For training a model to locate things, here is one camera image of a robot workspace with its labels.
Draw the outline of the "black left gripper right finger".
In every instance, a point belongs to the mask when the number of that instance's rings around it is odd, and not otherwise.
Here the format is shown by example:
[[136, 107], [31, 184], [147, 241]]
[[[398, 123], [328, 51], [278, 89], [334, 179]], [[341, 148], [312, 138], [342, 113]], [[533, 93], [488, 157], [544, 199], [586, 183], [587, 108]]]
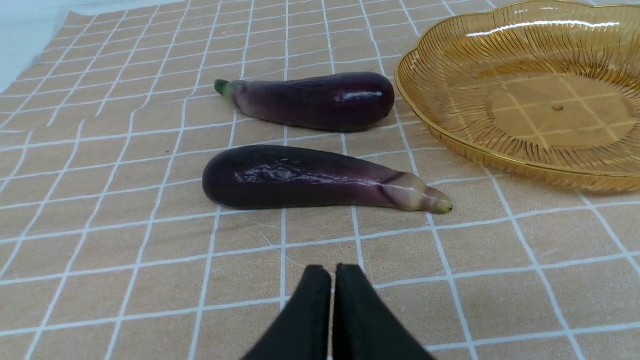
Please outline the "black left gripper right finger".
[[334, 360], [432, 360], [356, 264], [336, 267]]

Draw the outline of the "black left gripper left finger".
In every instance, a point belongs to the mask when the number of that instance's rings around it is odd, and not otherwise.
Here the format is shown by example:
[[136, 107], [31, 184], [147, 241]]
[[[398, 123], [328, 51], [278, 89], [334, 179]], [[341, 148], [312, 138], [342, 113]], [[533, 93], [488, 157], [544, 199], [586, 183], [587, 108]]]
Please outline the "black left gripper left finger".
[[244, 360], [326, 360], [332, 278], [321, 265], [304, 270], [294, 294]]

